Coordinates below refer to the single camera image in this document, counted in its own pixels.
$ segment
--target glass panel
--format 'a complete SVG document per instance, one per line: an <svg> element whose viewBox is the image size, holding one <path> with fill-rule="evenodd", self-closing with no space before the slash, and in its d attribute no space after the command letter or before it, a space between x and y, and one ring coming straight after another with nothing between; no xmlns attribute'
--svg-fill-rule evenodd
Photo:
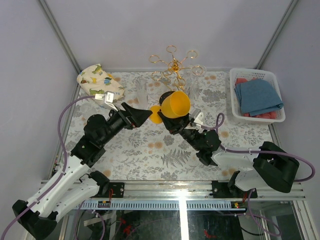
<svg viewBox="0 0 320 240"><path fill-rule="evenodd" d="M188 211L189 239L243 240L238 217L217 211Z"/></svg>
<svg viewBox="0 0 320 240"><path fill-rule="evenodd" d="M181 239L178 210L110 210L108 212L97 210L97 212L106 219L103 238L106 240ZM89 211L82 211L81 215L78 240L99 240L103 233L100 219Z"/></svg>
<svg viewBox="0 0 320 240"><path fill-rule="evenodd" d="M276 223L281 237L268 236L253 221L251 216L233 216L229 211L201 209L187 210L187 204L179 201L180 210L97 210L105 223L104 240L302 240L291 202L252 201L254 214L264 216ZM65 240L74 240L76 211L68 214ZM62 220L46 240L60 240ZM272 233L277 233L272 224L258 218L258 222ZM103 227L100 218L91 210L82 210L78 221L78 240L100 240Z"/></svg>

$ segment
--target gold candle holder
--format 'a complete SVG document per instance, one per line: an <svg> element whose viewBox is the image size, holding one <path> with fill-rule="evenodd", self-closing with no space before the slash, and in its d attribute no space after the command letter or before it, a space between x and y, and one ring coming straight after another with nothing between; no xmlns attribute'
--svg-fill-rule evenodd
<svg viewBox="0 0 320 240"><path fill-rule="evenodd" d="M174 86L176 86L178 91L185 91L184 87L186 85L186 80L181 76L181 74L179 72L184 69L190 69L190 67L184 67L183 62L187 58L195 59L198 56L198 53L195 50L190 50L187 52L186 57L182 61L178 61L174 56L174 53L177 51L177 48L174 45L167 46L166 51L168 53L171 53L171 55L172 55L172 61L169 63L166 63L165 61L161 60L158 55L151 55L149 57L149 62L151 62L153 64L156 64L158 62L162 62L167 65L167 70L155 71L151 74L151 78L154 81L158 81L158 82L160 82L161 79L165 78L167 81L162 81L162 83L167 88L169 88L170 91L172 91L171 87L169 86L169 83L171 82L171 79L169 78L169 76L175 75L175 79L173 82Z"/></svg>

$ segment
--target blue towel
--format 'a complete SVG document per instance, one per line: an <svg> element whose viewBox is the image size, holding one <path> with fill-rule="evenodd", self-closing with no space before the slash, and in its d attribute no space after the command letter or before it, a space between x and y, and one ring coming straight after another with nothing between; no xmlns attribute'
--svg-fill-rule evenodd
<svg viewBox="0 0 320 240"><path fill-rule="evenodd" d="M235 86L241 112L251 117L282 109L284 104L275 89L265 80L256 79Z"/></svg>

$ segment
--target table surface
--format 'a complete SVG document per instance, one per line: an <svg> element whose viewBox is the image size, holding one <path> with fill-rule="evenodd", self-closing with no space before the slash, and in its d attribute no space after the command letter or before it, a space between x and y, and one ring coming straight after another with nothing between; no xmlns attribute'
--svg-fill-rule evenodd
<svg viewBox="0 0 320 240"><path fill-rule="evenodd" d="M135 80L147 80L148 106L158 105L159 97L168 91L162 83L151 79L151 72L114 72L125 87L124 97L115 102L126 102L139 108ZM219 128L223 145L233 147L257 147L271 141L267 125L239 123L233 120L231 110L229 73L207 72L199 78L200 97L195 108L204 113L204 124L214 126L218 113L225 114ZM81 89L78 97L85 96ZM93 114L108 118L109 110L100 107L92 99L85 99L75 106L69 126L66 149L70 152L84 134L87 119ZM170 135L163 124L149 119L140 128L124 129L105 146L106 153L92 170L104 173L111 180L228 180L237 170L233 166L205 166L196 157L196 151L180 135Z"/></svg>

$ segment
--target white wall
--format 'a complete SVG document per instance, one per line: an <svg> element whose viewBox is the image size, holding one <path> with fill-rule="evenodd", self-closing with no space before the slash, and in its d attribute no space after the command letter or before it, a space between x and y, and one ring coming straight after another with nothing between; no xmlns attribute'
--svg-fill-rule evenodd
<svg viewBox="0 0 320 240"><path fill-rule="evenodd" d="M313 219L320 231L320 1L302 0L267 58L264 70L276 74L286 120L276 125L283 148L311 161L317 173L306 182ZM310 170L303 163L298 177Z"/></svg>
<svg viewBox="0 0 320 240"><path fill-rule="evenodd" d="M207 69L254 68L291 0L47 0L77 61L109 71L165 69L199 51Z"/></svg>
<svg viewBox="0 0 320 240"><path fill-rule="evenodd" d="M0 1L0 234L48 176L76 72L36 0ZM15 224L7 240L21 239Z"/></svg>

